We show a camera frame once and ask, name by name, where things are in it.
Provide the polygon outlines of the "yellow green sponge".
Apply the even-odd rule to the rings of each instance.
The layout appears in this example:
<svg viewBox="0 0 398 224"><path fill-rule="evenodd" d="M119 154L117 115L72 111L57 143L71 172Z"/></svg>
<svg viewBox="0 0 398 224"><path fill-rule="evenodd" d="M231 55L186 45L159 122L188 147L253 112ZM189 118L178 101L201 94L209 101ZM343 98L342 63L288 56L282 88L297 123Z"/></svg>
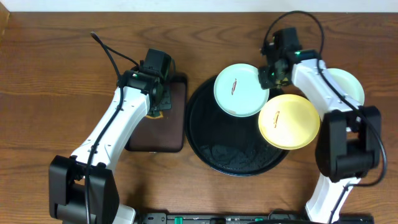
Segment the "yellow green sponge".
<svg viewBox="0 0 398 224"><path fill-rule="evenodd" d="M146 118L148 118L148 119L162 119L163 117L164 117L163 112L161 112L161 111L158 113L146 115Z"/></svg>

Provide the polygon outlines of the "mint green plate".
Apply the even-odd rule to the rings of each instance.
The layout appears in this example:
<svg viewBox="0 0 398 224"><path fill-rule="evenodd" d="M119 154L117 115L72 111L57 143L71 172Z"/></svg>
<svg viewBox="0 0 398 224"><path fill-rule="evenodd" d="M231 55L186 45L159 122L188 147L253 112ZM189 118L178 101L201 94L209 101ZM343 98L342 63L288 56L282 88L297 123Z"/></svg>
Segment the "mint green plate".
<svg viewBox="0 0 398 224"><path fill-rule="evenodd" d="M269 90L259 83L258 69L246 63L224 68L215 80L213 93L218 106L235 117L258 113L269 99Z"/></svg>
<svg viewBox="0 0 398 224"><path fill-rule="evenodd" d="M354 75L339 68L328 68L327 70L345 93L358 101L361 105L364 105L364 90Z"/></svg>

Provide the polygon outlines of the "yellow plate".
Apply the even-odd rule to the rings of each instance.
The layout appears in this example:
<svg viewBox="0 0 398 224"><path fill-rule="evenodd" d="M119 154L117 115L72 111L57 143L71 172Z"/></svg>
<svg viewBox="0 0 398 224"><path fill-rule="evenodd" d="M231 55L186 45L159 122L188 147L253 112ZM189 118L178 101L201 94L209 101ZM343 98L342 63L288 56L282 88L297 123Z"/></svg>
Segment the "yellow plate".
<svg viewBox="0 0 398 224"><path fill-rule="evenodd" d="M320 117L306 98L284 94L264 105L259 113L258 126L262 137L271 145L296 150L315 139Z"/></svg>

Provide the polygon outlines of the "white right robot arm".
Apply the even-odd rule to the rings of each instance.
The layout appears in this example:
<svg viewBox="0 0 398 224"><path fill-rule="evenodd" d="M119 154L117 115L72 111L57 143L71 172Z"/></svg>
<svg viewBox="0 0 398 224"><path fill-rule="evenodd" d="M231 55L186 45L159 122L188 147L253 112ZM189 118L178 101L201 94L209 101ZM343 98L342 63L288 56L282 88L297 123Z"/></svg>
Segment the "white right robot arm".
<svg viewBox="0 0 398 224"><path fill-rule="evenodd" d="M294 85L320 116L315 149L320 177L305 211L311 222L337 222L353 188L377 185L386 174L383 169L377 180L361 182L369 170L386 162L381 114L349 96L327 70L321 53L302 48L294 28L275 32L272 42L264 41L261 53L267 57L267 65L259 68L261 87Z"/></svg>

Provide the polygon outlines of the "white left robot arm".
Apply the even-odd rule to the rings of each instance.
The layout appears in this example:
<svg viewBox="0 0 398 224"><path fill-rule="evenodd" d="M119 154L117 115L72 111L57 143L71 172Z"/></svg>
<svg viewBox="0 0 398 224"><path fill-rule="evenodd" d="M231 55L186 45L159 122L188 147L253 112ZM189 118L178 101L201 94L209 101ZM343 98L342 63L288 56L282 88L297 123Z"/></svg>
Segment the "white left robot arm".
<svg viewBox="0 0 398 224"><path fill-rule="evenodd" d="M174 60L149 49L145 60L118 76L111 104L70 157L49 166L49 214L64 223L134 223L136 211L121 204L114 179L120 155L139 122L162 100Z"/></svg>

